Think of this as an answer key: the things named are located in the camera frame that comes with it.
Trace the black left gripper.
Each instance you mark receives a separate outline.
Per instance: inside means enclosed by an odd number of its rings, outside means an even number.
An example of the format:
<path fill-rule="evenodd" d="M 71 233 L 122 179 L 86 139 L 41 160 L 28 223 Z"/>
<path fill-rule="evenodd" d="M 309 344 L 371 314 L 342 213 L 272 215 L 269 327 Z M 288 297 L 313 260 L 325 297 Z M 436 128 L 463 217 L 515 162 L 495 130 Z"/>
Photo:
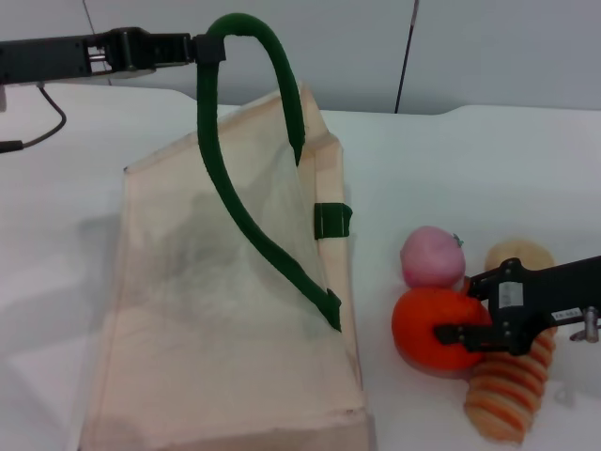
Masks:
<path fill-rule="evenodd" d="M 150 33 L 139 27 L 116 28 L 85 39 L 92 77 L 135 78 L 153 73 L 155 66 L 214 64 L 225 61 L 223 38 L 207 34 Z"/>

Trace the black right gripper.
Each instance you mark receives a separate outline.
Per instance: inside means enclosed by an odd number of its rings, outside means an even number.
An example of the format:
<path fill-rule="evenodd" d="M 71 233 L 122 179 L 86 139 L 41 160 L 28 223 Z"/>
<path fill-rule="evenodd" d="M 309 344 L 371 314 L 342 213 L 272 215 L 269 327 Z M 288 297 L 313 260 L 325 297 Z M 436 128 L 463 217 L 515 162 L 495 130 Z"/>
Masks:
<path fill-rule="evenodd" d="M 523 355 L 540 333 L 577 322 L 583 324 L 582 341 L 600 339 L 599 257 L 543 270 L 528 270 L 518 258 L 509 258 L 493 271 L 467 277 L 465 294 L 488 299 L 492 326 L 435 326 L 434 335 L 444 346 Z"/>

